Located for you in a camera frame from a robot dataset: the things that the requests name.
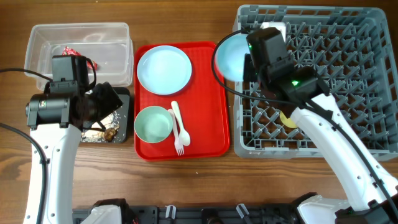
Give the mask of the rice and food scraps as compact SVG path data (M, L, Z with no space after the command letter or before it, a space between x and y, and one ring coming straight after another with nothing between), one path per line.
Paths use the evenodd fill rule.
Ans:
M94 123L89 128L84 128L81 134L81 142L107 143L113 142L121 128L117 111L111 113L99 123Z

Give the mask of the yellow plastic cup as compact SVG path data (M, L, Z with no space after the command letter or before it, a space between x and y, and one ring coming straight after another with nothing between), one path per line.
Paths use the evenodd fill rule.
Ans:
M293 122L293 120L291 118L286 117L286 115L282 111L280 111L279 113L279 118L284 126L291 129L298 128L298 126Z

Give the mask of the white plastic fork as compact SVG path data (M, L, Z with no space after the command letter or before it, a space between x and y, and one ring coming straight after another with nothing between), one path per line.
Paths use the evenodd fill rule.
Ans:
M179 134L178 134L178 129L177 129L177 121L175 119L175 114L173 109L168 109L168 112L170 113L171 117L172 117L172 121L173 121L173 134L174 134L174 146L175 146L175 150L177 152L178 156L182 156L184 155L184 149L183 149L183 145L180 142L180 138L179 138Z

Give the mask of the light blue plate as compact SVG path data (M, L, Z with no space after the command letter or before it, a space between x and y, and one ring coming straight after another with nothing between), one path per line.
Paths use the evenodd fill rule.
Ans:
M139 83L156 95L172 95L182 90L193 72L188 55L177 47L160 45L139 59L136 73Z

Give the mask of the light blue bowl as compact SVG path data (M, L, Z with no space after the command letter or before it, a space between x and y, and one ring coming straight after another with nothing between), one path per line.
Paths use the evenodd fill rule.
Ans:
M249 54L247 34L236 34L227 38L216 51L216 67L222 76L233 82L244 79L244 60Z

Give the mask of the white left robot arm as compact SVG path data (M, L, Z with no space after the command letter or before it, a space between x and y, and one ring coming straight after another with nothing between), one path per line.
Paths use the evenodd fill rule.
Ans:
M122 105L108 83L88 82L83 72L53 75L26 108L32 162L24 223L71 223L76 152L85 122L100 122Z

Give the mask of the red snack wrapper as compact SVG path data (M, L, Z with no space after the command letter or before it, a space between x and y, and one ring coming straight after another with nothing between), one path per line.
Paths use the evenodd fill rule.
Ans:
M77 52L76 50L74 50L73 48L67 47L65 46L65 48L62 51L62 55L77 55L77 56L81 56L81 53ZM94 61L87 61L86 62L87 67L91 70L97 70L98 68L98 64Z

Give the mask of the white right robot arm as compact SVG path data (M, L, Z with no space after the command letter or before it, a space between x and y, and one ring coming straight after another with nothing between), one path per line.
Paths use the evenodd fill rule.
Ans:
M304 195L302 223L396 223L397 179L370 154L342 115L329 86L310 66L296 67L279 29L241 29L242 80L258 82L261 101L277 107L316 145L345 191L345 200Z

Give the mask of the mint green bowl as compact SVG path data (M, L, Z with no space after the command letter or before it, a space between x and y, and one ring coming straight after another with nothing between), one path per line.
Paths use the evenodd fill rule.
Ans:
M136 136L150 144L159 143L172 132L171 114L161 106L148 106L138 112L134 120Z

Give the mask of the white plastic spoon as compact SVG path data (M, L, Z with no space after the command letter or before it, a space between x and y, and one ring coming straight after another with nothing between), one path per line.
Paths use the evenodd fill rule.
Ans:
M180 108L179 108L177 101L172 101L171 106L172 106L172 109L175 114L175 118L177 119L177 123L180 128L180 133L179 133L180 142L184 146L189 146L191 143L190 135L183 125L182 115L181 115Z

